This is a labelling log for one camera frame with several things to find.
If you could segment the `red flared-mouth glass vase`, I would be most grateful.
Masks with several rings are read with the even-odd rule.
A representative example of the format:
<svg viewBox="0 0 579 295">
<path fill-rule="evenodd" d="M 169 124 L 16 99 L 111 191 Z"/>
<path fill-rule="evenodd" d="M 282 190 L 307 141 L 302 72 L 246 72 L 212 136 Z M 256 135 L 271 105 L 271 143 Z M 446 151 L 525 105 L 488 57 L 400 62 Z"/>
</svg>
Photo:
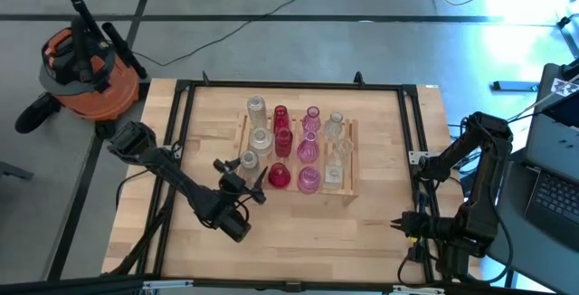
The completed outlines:
<svg viewBox="0 0 579 295">
<path fill-rule="evenodd" d="M 275 188 L 286 188 L 290 184 L 291 175 L 287 167 L 282 163 L 272 165 L 268 174 L 270 186 Z"/>
</svg>

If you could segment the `clear square glass vase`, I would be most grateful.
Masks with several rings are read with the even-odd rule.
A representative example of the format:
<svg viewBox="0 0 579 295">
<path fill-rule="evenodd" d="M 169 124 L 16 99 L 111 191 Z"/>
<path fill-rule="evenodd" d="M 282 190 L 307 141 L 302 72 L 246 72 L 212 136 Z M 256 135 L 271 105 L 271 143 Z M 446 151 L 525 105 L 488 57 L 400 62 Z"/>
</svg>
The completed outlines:
<svg viewBox="0 0 579 295">
<path fill-rule="evenodd" d="M 345 169 L 341 163 L 330 163 L 325 166 L 324 187 L 342 189 L 344 187 Z"/>
</svg>

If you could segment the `large clear hammered glass vase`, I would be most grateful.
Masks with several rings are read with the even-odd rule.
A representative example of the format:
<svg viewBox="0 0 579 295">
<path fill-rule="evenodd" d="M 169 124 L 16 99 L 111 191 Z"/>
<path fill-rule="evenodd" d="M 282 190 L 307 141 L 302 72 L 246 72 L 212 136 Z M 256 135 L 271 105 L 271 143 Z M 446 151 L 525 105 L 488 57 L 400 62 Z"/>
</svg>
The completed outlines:
<svg viewBox="0 0 579 295">
<path fill-rule="evenodd" d="M 250 134 L 250 150 L 258 156 L 268 156 L 273 143 L 273 134 L 266 128 L 255 128 Z"/>
</svg>

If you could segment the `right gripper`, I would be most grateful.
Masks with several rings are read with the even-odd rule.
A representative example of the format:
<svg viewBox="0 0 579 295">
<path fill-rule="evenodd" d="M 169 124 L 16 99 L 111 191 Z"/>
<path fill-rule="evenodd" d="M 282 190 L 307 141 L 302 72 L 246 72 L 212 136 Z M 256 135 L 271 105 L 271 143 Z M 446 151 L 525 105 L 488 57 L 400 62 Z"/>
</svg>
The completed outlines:
<svg viewBox="0 0 579 295">
<path fill-rule="evenodd" d="M 427 214 L 408 213 L 404 216 L 393 219 L 391 228 L 402 232 L 409 237 L 435 237 L 437 219 Z"/>
</svg>

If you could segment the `white marker tag paper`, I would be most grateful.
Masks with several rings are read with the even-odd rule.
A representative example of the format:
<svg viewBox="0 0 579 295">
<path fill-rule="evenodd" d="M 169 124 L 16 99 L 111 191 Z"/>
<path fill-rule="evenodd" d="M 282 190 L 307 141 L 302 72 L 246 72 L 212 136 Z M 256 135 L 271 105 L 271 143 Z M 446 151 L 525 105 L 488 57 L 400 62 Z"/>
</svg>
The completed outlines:
<svg viewBox="0 0 579 295">
<path fill-rule="evenodd" d="M 554 78 L 551 91 L 559 96 L 566 97 L 579 91 L 579 84 Z"/>
</svg>

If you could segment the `clear diamond-pattern bottle vase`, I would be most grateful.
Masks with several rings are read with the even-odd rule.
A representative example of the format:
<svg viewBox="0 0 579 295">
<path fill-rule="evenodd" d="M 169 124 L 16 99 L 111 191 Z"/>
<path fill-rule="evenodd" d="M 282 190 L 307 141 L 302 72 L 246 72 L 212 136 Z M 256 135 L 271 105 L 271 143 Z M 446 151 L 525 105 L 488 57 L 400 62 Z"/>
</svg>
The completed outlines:
<svg viewBox="0 0 579 295">
<path fill-rule="evenodd" d="M 264 98 L 259 95 L 250 97 L 247 100 L 247 110 L 254 128 L 265 128 L 267 126 L 267 109 Z"/>
</svg>

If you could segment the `black vacuum wand tube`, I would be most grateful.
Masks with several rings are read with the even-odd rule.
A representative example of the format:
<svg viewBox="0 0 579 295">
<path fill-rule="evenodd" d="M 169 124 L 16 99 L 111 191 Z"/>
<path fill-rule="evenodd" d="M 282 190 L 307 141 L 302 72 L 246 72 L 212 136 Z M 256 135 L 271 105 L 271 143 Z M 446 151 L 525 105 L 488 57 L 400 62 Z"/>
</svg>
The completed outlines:
<svg viewBox="0 0 579 295">
<path fill-rule="evenodd" d="M 115 26 L 110 22 L 106 22 L 101 28 L 110 38 L 121 60 L 128 67 L 134 69 L 141 80 L 144 80 L 147 77 L 146 69 L 136 59 L 134 53 L 129 49 L 127 41 L 121 37 Z"/>
</svg>

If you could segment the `pink ribbed narrow-neck vase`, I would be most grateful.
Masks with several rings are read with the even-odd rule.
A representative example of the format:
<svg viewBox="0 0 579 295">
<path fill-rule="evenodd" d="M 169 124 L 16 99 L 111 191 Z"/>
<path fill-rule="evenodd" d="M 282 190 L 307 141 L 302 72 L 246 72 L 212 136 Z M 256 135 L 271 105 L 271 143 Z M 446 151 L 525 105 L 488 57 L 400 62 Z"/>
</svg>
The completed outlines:
<svg viewBox="0 0 579 295">
<path fill-rule="evenodd" d="M 310 106 L 307 108 L 306 114 L 302 120 L 302 127 L 304 131 L 319 131 L 321 128 L 321 120 L 319 114 L 320 110 L 317 106 Z"/>
</svg>

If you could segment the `pink ribbed glass vase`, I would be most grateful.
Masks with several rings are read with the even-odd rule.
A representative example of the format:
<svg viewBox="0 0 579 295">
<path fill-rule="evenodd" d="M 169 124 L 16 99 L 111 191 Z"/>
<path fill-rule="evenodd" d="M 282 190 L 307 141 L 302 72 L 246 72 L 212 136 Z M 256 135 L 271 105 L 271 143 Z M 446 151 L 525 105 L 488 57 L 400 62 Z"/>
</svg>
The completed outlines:
<svg viewBox="0 0 579 295">
<path fill-rule="evenodd" d="M 298 157 L 303 164 L 314 163 L 319 156 L 318 134 L 316 131 L 307 130 L 304 138 L 298 146 Z"/>
</svg>

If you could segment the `clear ribbed bulbous glass vase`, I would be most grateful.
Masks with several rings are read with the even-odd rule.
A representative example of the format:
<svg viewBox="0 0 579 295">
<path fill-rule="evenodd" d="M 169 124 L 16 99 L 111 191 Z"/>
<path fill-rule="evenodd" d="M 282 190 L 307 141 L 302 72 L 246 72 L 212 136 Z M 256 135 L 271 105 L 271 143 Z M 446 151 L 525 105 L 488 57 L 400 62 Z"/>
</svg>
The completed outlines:
<svg viewBox="0 0 579 295">
<path fill-rule="evenodd" d="M 340 139 L 343 131 L 344 116 L 340 112 L 332 112 L 324 123 L 324 134 L 328 139 Z"/>
</svg>

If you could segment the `tall red bottle vase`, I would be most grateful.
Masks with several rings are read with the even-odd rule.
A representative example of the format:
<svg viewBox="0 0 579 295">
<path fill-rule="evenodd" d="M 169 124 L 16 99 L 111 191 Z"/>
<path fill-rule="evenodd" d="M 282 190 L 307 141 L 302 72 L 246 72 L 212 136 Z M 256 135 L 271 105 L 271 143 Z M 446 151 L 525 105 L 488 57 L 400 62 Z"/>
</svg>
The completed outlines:
<svg viewBox="0 0 579 295">
<path fill-rule="evenodd" d="M 293 134 L 288 128 L 279 128 L 275 135 L 275 152 L 278 157 L 288 157 L 292 150 Z"/>
</svg>

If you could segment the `small red glass vase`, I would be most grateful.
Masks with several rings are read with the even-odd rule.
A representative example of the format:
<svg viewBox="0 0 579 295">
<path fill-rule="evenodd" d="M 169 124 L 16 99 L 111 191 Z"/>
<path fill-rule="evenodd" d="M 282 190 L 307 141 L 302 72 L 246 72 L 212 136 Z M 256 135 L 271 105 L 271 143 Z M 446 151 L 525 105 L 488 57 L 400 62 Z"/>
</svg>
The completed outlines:
<svg viewBox="0 0 579 295">
<path fill-rule="evenodd" d="M 273 132 L 275 134 L 281 128 L 288 128 L 290 124 L 290 117 L 288 113 L 288 109 L 284 105 L 278 105 L 275 107 L 273 111 Z"/>
</svg>

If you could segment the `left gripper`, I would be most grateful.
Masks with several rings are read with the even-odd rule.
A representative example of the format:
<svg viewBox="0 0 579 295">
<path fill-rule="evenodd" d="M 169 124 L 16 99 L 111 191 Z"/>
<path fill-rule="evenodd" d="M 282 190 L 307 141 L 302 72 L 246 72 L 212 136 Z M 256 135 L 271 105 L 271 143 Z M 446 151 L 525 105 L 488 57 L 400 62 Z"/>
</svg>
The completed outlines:
<svg viewBox="0 0 579 295">
<path fill-rule="evenodd" d="M 266 196 L 263 192 L 262 184 L 268 168 L 265 167 L 261 171 L 253 184 L 251 192 L 251 189 L 246 186 L 246 181 L 235 173 L 240 164 L 241 160 L 239 158 L 233 161 L 215 159 L 213 162 L 214 168 L 219 173 L 224 174 L 219 180 L 221 195 L 231 204 L 242 203 L 252 197 L 257 204 L 263 205 L 266 202 Z"/>
</svg>

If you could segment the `clear fluted cylinder glass vase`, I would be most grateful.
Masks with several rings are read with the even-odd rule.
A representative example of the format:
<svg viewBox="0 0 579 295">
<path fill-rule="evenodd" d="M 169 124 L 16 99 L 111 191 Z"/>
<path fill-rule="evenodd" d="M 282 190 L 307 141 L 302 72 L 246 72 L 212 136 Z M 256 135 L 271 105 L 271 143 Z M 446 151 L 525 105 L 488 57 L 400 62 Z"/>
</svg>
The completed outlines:
<svg viewBox="0 0 579 295">
<path fill-rule="evenodd" d="M 253 184 L 261 172 L 259 156 L 252 150 L 244 151 L 241 156 L 240 172 L 248 184 Z"/>
</svg>

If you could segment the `pink round wide vase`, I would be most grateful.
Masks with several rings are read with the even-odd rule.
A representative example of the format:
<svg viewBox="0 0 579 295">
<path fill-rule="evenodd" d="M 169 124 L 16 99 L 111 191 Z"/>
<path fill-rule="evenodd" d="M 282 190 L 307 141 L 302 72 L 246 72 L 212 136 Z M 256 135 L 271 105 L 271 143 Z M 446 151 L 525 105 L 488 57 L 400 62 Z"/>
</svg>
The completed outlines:
<svg viewBox="0 0 579 295">
<path fill-rule="evenodd" d="M 299 171 L 298 189 L 303 194 L 316 193 L 320 185 L 320 174 L 314 167 L 304 167 Z"/>
</svg>

